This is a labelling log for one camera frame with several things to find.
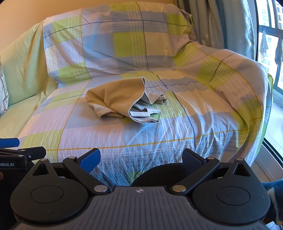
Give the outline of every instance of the beige cloth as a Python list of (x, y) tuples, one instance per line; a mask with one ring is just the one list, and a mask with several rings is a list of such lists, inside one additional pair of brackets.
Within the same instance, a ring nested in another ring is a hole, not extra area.
[(161, 111), (150, 105), (167, 100), (163, 94), (147, 93), (144, 77), (108, 82), (87, 91), (85, 98), (98, 117), (127, 116), (138, 123), (158, 122), (150, 115)]

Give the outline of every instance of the wall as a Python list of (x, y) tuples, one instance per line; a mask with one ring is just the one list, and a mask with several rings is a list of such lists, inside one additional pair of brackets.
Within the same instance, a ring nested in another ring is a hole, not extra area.
[[(125, 1), (127, 0), (4, 0), (0, 4), (0, 50), (49, 16), (78, 8)], [(173, 3), (173, 0), (144, 1)]]

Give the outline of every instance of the blue curtain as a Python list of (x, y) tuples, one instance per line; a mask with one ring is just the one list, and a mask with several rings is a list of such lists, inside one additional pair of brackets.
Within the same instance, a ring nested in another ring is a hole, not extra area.
[(202, 45), (255, 59), (257, 44), (248, 0), (175, 0), (174, 4), (192, 14)]

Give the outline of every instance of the wrinkled sheet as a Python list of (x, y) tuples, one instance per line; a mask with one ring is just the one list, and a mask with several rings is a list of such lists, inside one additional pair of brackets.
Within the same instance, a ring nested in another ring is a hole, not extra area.
[[(129, 2), (47, 18), (47, 69), (59, 88), (19, 135), (20, 147), (44, 146), (51, 162), (99, 148), (92, 173), (109, 186), (180, 162), (184, 148), (251, 165), (272, 103), (267, 73), (242, 55), (200, 45), (183, 14), (173, 5)], [(148, 92), (168, 98), (153, 104), (159, 123), (98, 118), (87, 104), (90, 88), (131, 77), (145, 77)]]

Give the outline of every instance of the blue gripper pad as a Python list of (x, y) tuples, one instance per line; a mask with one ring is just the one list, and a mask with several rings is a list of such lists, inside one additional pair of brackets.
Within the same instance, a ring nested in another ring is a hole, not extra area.
[(0, 138), (0, 148), (12, 148), (18, 147), (20, 145), (20, 141), (18, 138)]
[(100, 163), (100, 151), (98, 148), (94, 148), (82, 155), (76, 160), (76, 163), (88, 173)]

